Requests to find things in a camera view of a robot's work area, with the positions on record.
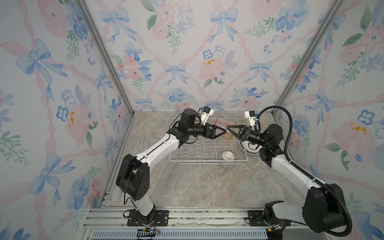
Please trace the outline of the aluminium frame post left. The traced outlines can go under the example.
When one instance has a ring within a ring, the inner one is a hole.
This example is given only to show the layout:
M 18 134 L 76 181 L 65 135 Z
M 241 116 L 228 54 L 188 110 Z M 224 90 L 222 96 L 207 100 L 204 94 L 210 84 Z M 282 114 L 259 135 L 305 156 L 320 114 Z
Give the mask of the aluminium frame post left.
M 85 25 L 90 31 L 91 37 L 95 41 L 95 45 L 96 45 L 96 48 L 97 48 L 99 54 L 101 55 L 102 62 L 105 64 L 105 66 L 108 70 L 108 73 L 110 74 L 110 76 L 112 78 L 113 83 L 116 85 L 117 91 L 121 95 L 123 104 L 125 105 L 125 107 L 129 111 L 129 115 L 131 117 L 133 117 L 134 116 L 133 108 L 132 108 L 132 106 L 129 102 L 128 96 L 124 90 L 124 86 L 121 83 L 121 81 L 117 75 L 117 71 L 113 67 L 112 60 L 108 54 L 107 48 L 106 48 L 106 46 L 102 40 L 102 36 L 100 35 L 100 32 L 99 32 L 99 30 L 95 24 L 95 21 L 94 21 L 92 14 L 91 14 L 88 6 L 87 6 L 86 1 L 74 0 L 74 3 L 76 5 L 76 7 L 79 9 L 79 12 L 80 12 L 82 18 L 84 19 Z

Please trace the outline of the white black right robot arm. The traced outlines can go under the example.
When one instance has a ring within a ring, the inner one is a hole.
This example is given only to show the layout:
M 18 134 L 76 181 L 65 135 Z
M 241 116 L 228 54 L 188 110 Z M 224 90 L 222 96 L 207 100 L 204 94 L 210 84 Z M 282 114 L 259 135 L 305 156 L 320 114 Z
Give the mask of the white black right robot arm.
M 260 146 L 261 160 L 285 176 L 305 197 L 303 205 L 283 201 L 266 204 L 266 223 L 296 222 L 308 226 L 315 233 L 327 232 L 338 237 L 351 233 L 353 224 L 343 190 L 336 184 L 326 184 L 287 158 L 279 146 L 284 138 L 280 126 L 271 124 L 264 132 L 245 125 L 228 126 L 227 129 L 238 140 Z

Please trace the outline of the aluminium frame post right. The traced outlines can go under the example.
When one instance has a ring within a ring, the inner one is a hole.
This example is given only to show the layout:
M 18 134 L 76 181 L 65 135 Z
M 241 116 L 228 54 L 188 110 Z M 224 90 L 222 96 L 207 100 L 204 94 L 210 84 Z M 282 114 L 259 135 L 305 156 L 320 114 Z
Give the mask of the aluminium frame post right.
M 323 17 L 323 22 L 317 28 L 317 31 L 315 32 L 313 39 L 308 44 L 307 49 L 305 50 L 301 60 L 299 61 L 297 69 L 293 72 L 281 96 L 278 98 L 278 101 L 276 103 L 277 106 L 280 106 L 280 107 L 283 106 L 286 98 L 288 97 L 289 93 L 291 92 L 297 80 L 299 79 L 300 75 L 304 71 L 311 57 L 316 52 L 320 41 L 326 36 L 327 31 L 332 25 L 332 22 L 336 19 L 338 12 L 340 11 L 340 8 L 343 6 L 344 3 L 345 1 L 343 0 L 331 1 L 329 10 L 326 12 L 326 14 Z

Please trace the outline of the aluminium frame post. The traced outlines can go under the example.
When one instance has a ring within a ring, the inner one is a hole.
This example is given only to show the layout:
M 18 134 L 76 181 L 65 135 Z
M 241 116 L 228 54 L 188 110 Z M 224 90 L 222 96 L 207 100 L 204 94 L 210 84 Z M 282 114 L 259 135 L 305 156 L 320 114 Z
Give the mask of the aluminium frame post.
M 326 36 L 327 31 L 332 25 L 332 22 L 336 19 L 338 12 L 340 11 L 340 8 L 343 6 L 344 3 L 345 1 L 343 0 L 331 1 L 329 10 L 326 12 L 326 14 L 323 17 L 323 22 L 317 28 L 317 31 L 315 32 L 313 39 L 308 44 L 307 49 L 305 50 L 301 60 L 299 61 L 297 69 L 293 72 L 281 96 L 278 98 L 278 101 L 276 103 L 277 106 L 280 106 L 280 107 L 283 106 L 286 98 L 288 97 L 289 93 L 291 92 L 297 80 L 299 79 L 300 75 L 304 71 L 311 57 L 316 52 L 320 41 Z
M 124 90 L 124 86 L 121 83 L 121 81 L 117 75 L 117 71 L 113 67 L 112 60 L 108 54 L 107 48 L 106 48 L 106 46 L 102 40 L 102 36 L 100 35 L 100 32 L 99 32 L 99 30 L 95 24 L 95 21 L 94 21 L 92 14 L 91 14 L 88 6 L 87 6 L 86 1 L 74 0 L 74 3 L 76 5 L 76 7 L 79 9 L 79 12 L 80 12 L 82 18 L 84 19 L 85 25 L 90 31 L 91 37 L 95 41 L 95 45 L 96 45 L 96 48 L 97 48 L 99 54 L 101 55 L 102 62 L 105 64 L 105 66 L 108 70 L 108 73 L 110 74 L 110 76 L 112 78 L 113 83 L 116 85 L 117 91 L 121 95 L 123 104 L 125 105 L 125 107 L 129 111 L 129 115 L 131 117 L 133 117 L 134 116 L 133 108 L 132 108 L 132 106 L 129 102 L 128 96 Z

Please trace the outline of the pink plastic cup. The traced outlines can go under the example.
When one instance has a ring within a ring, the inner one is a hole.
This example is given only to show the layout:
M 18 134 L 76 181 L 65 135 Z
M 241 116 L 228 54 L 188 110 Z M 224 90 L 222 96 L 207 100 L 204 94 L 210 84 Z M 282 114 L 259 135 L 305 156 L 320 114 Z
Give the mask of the pink plastic cup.
M 237 125 L 237 124 L 235 122 L 233 122 L 233 121 L 228 120 L 228 119 L 218 118 L 215 121 L 215 125 L 220 127 L 220 128 L 225 129 L 228 132 L 227 126 L 234 126 L 234 125 Z

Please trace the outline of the grey vent grille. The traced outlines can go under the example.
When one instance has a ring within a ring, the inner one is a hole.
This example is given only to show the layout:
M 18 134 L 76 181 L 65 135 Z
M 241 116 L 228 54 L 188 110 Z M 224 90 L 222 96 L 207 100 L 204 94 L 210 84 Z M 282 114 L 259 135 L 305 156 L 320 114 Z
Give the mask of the grey vent grille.
M 95 230 L 91 240 L 267 240 L 264 229 Z

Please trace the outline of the yellow plastic cup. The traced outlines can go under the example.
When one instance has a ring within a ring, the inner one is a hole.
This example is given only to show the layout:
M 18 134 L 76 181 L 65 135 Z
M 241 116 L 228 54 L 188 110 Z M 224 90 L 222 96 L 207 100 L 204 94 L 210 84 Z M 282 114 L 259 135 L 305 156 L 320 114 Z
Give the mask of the yellow plastic cup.
M 226 133 L 222 136 L 224 140 L 232 141 L 235 137 L 231 133 Z

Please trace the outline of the small white bowl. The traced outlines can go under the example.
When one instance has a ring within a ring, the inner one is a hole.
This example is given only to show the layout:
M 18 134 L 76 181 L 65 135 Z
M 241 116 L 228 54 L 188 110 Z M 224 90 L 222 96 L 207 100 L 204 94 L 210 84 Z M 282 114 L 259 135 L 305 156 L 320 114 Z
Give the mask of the small white bowl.
M 235 159 L 235 155 L 231 151 L 225 151 L 222 153 L 222 160 L 223 161 L 233 161 Z

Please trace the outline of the white wire dish rack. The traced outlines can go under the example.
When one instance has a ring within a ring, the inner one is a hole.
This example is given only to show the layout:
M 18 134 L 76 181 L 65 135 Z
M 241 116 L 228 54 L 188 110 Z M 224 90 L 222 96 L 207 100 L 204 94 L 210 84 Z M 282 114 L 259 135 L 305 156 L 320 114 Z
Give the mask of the white wire dish rack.
M 228 141 L 223 138 L 210 140 L 199 137 L 198 139 L 192 138 L 192 141 L 192 144 L 184 144 L 171 152 L 166 160 L 181 165 L 221 165 L 224 167 L 232 167 L 248 161 L 247 152 L 239 140 Z M 223 161 L 222 153 L 225 151 L 233 152 L 235 159 Z

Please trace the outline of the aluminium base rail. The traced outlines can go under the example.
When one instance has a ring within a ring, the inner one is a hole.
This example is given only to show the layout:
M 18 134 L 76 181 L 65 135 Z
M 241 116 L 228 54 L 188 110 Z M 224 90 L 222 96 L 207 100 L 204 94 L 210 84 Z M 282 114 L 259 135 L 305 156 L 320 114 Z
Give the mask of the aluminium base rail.
M 268 240 L 275 239 L 268 233 L 269 225 L 262 222 L 257 226 L 249 224 L 249 212 L 262 214 L 260 208 L 162 208 L 157 221 L 150 226 L 129 226 L 129 210 L 124 207 L 110 207 L 91 210 L 88 213 L 79 239 L 90 240 L 97 229 L 159 231 L 161 229 L 264 229 Z

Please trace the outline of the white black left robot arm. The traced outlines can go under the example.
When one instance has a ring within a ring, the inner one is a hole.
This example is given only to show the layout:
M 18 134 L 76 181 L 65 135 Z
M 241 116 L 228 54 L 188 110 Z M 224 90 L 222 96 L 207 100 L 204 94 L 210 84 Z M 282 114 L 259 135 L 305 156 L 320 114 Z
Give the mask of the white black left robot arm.
M 167 133 L 156 144 L 135 156 L 126 155 L 121 163 L 116 186 L 129 198 L 135 210 L 144 217 L 156 211 L 147 192 L 150 188 L 150 171 L 164 157 L 189 142 L 190 137 L 215 140 L 227 130 L 207 123 L 214 110 L 208 106 L 199 111 L 185 109 L 173 121 Z

